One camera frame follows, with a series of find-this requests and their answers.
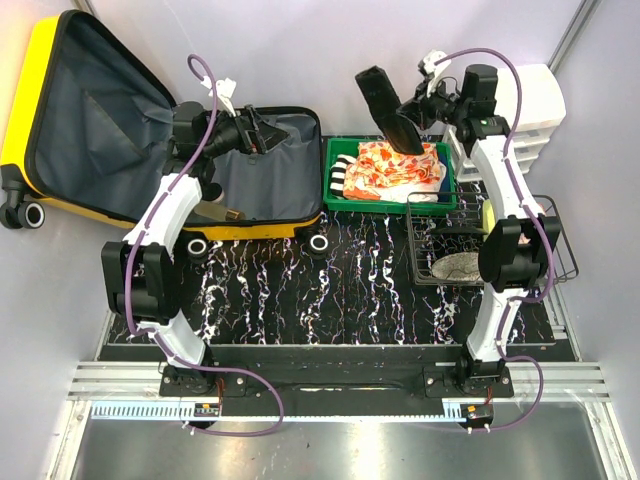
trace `open suitcase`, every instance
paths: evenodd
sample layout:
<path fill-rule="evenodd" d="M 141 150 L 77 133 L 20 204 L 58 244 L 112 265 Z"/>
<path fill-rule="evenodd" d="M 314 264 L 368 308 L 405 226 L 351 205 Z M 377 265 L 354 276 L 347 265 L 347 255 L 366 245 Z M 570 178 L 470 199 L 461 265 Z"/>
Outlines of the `open suitcase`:
<path fill-rule="evenodd" d="M 170 156 L 175 106 L 161 82 L 93 16 L 68 11 L 40 21 L 0 159 L 7 194 L 0 223 L 38 228 L 44 221 L 38 202 L 46 202 L 132 227 L 153 199 Z M 232 151 L 215 159 L 223 203 L 247 220 L 214 222 L 192 213 L 187 230 L 231 240 L 313 229 L 322 210 L 319 120 L 300 107 L 257 112 L 285 130 L 287 139 L 264 155 Z"/>

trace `folded clothing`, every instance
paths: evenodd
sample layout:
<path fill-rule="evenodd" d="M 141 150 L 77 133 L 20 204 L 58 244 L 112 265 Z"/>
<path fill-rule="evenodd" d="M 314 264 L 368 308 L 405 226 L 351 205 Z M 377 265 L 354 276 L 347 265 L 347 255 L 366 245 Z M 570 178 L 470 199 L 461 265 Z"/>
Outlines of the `folded clothing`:
<path fill-rule="evenodd" d="M 363 142 L 357 159 L 339 155 L 331 169 L 331 193 L 349 200 L 404 203 L 436 202 L 446 167 L 438 160 L 434 144 L 423 144 L 422 155 L 395 152 L 386 142 Z"/>

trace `black and white striped fabric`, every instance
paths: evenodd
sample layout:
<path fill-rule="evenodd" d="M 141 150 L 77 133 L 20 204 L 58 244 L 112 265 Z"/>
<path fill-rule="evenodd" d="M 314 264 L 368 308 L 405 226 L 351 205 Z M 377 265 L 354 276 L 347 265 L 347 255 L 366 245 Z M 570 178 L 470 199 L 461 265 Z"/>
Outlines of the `black and white striped fabric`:
<path fill-rule="evenodd" d="M 356 163 L 356 159 L 349 155 L 338 155 L 336 163 L 331 167 L 331 183 L 329 191 L 335 197 L 344 198 L 344 177 L 347 174 L 347 167 Z"/>

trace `green plastic crate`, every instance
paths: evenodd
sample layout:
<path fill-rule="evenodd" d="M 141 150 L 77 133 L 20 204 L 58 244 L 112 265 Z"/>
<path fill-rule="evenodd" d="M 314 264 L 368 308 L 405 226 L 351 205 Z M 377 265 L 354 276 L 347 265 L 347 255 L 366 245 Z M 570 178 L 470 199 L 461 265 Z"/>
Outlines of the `green plastic crate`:
<path fill-rule="evenodd" d="M 358 144 L 360 142 L 371 142 L 367 138 L 330 138 L 327 145 L 327 160 L 324 170 L 324 203 L 329 210 L 346 212 L 366 212 L 366 213 L 407 213 L 406 203 L 396 202 L 376 202 L 372 200 L 347 200 L 331 194 L 329 184 L 331 183 L 331 167 L 338 155 L 358 156 Z M 453 168 L 451 166 L 451 150 L 446 143 L 436 143 L 438 157 L 447 167 L 447 175 L 440 187 L 441 192 L 455 192 Z M 438 202 L 421 202 L 411 204 L 411 211 L 423 215 L 446 215 L 456 207 L 457 197 L 455 195 L 441 195 Z"/>

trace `wire basket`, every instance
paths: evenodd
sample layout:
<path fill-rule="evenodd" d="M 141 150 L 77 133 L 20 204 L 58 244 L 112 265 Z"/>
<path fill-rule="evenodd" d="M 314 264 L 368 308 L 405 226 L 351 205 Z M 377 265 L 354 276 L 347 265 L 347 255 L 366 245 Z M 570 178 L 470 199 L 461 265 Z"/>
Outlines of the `wire basket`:
<path fill-rule="evenodd" d="M 462 266 L 450 267 L 446 278 L 434 276 L 433 267 L 438 260 L 446 256 L 463 252 L 477 254 L 480 251 L 488 233 L 483 230 L 482 205 L 488 200 L 489 195 L 486 192 L 440 192 L 439 202 L 456 204 L 455 208 L 441 216 L 416 213 L 416 205 L 419 203 L 415 200 L 418 195 L 409 195 L 407 205 L 407 229 L 414 282 L 417 285 L 482 285 L 484 282 L 477 272 L 477 261 L 471 270 Z M 556 216 L 560 220 L 556 204 L 550 197 L 534 195 L 534 198 L 546 215 Z M 473 258 L 473 255 L 468 255 L 465 261 L 473 262 Z M 555 284 L 565 283 L 578 276 L 578 265 L 564 228 L 556 244 L 554 261 Z"/>

